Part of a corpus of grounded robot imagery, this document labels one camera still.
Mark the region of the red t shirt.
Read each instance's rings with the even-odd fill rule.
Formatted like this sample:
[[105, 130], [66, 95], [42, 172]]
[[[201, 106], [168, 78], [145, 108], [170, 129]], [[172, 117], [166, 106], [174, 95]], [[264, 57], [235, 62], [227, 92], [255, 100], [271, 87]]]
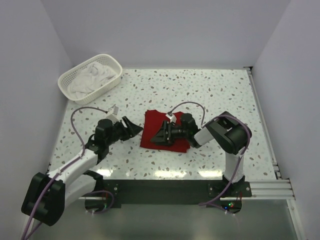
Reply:
[[164, 112], [159, 112], [155, 109], [147, 110], [144, 115], [144, 126], [140, 147], [151, 150], [163, 150], [169, 152], [186, 153], [190, 149], [190, 144], [185, 139], [177, 139], [171, 146], [156, 145], [151, 142], [156, 133], [160, 130], [163, 121], [168, 121]]

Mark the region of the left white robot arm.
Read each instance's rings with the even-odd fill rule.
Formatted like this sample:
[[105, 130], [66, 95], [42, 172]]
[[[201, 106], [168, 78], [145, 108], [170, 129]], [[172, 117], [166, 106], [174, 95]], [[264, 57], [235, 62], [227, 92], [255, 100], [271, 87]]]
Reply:
[[48, 226], [54, 225], [66, 207], [67, 189], [86, 171], [99, 164], [117, 141], [127, 141], [143, 131], [127, 117], [98, 121], [94, 134], [73, 159], [47, 174], [38, 172], [30, 182], [21, 212]]

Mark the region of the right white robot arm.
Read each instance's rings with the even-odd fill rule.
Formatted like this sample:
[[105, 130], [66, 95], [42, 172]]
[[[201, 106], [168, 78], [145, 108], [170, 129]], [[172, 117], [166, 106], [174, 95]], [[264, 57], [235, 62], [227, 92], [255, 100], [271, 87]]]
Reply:
[[244, 179], [243, 156], [252, 137], [251, 130], [236, 117], [225, 111], [213, 118], [202, 128], [198, 128], [190, 113], [183, 113], [180, 123], [163, 121], [158, 132], [150, 141], [160, 146], [172, 146], [176, 140], [186, 140], [193, 148], [215, 140], [225, 151], [225, 171], [223, 177], [235, 184]]

